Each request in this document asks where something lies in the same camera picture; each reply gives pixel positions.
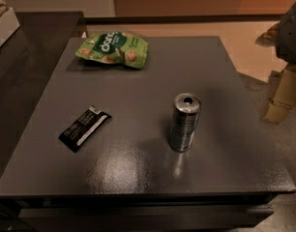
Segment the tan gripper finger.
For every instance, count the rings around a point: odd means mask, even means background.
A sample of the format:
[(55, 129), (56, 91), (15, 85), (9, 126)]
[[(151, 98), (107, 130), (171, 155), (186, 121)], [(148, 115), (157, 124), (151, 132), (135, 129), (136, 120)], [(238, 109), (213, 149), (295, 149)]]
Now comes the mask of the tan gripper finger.
[(262, 33), (256, 40), (255, 43), (268, 47), (276, 44), (276, 38), (279, 33), (280, 25), (278, 23), (272, 25), (267, 31)]
[(296, 64), (287, 64), (281, 72), (273, 72), (270, 80), (272, 89), (263, 119), (279, 124), (296, 107)]

